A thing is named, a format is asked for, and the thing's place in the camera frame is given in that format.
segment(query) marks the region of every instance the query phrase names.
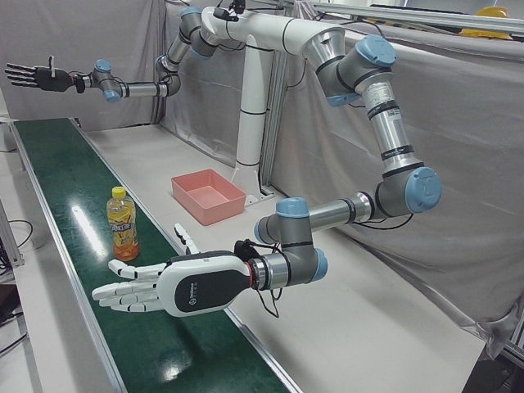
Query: robot finger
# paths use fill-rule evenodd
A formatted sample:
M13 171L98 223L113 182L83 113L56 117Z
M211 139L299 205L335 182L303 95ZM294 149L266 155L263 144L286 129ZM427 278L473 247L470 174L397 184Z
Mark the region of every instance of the robot finger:
M22 88L37 88L37 84L23 84L21 82L11 82L13 86L21 86Z
M24 76L26 78L33 78L34 79L34 72L10 70L8 68L6 68L4 71L6 72L7 75Z
M18 82L36 83L32 76L11 76L11 75L8 75L7 78L9 80L16 80Z
M113 305L134 305L137 303L147 303L155 300L158 300L156 291L149 291L101 299L99 304L101 307L107 307Z
M143 266L141 268L135 268L129 266L121 260L110 260L109 270L115 273L117 276L123 278L158 278L164 271L166 264L154 264L152 266Z
M174 225L174 232L176 233L177 237L180 239L181 243L185 245L186 247L186 255L191 254L198 254L200 250L198 250L197 245L195 242L191 239L189 236L189 233L184 229L184 227L178 223Z
M6 66L7 66L7 68L12 68L13 70L22 70L22 71L27 71L27 72L35 72L36 71L35 67L27 67L25 65L18 65L18 64L13 64L13 63L7 63Z
M91 295L94 300L101 300L114 296L128 295L130 293L152 291L156 288L157 281L158 280L137 280L132 282L114 282L112 284L95 288Z
M164 309L164 307L162 307L160 300L154 300L146 301L145 303L135 303L134 305L112 305L111 309L128 313L146 313L148 311Z

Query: plastic bottle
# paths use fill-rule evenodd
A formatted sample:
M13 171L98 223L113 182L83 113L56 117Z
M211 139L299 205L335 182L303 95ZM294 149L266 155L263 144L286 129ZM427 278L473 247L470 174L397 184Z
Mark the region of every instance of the plastic bottle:
M133 200L126 196L125 188L113 187L113 197L107 202L107 220L113 232L113 251L118 260L128 261L137 257L136 208Z

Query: gray fabric backdrop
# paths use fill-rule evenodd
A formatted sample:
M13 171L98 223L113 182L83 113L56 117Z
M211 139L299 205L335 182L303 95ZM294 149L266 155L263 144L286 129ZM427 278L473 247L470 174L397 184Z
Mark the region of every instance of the gray fabric backdrop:
M162 0L0 0L0 65L7 62L93 70L101 57L123 80L152 80L154 61L163 51ZM14 88L0 77L11 117L79 117L87 130L111 129L156 120L153 98L131 98L108 105L98 89L79 95Z
M170 12L169 38L181 9ZM402 43L393 88L409 138L439 173L444 195L433 211L395 231L341 230L483 338L494 355L517 323L524 291L524 46L383 29ZM346 43L348 49L354 44ZM206 63L188 58L183 87L168 100L163 123L230 165L242 62L243 52L217 52ZM288 85L300 79L302 67L301 59L291 59ZM308 68L287 92L272 184L314 206L373 190L381 180L379 157L365 110L331 108Z

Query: pink plastic tray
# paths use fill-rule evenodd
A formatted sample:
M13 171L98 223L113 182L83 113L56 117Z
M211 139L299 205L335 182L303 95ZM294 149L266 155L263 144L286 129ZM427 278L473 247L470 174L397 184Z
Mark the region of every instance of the pink plastic tray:
M173 197L202 225L210 225L244 211L243 190L212 169L171 179Z

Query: conveyor belt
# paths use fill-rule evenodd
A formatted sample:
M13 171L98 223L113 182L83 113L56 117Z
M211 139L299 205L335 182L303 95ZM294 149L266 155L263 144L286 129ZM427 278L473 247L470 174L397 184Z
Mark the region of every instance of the conveyor belt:
M112 243L106 220L106 202L119 180L67 119L18 121L12 128L43 208L52 216L47 219L56 226L55 240L59 237L69 255L72 283L78 280L84 291L80 298L85 295L91 305L84 314L96 318L90 323L110 351L98 348L101 357L118 369L113 370L116 391L287 391L224 312L176 319L163 311L126 314L99 307L90 296L93 288L121 281L107 268ZM137 228L141 253L134 265L157 264L176 254L139 206Z

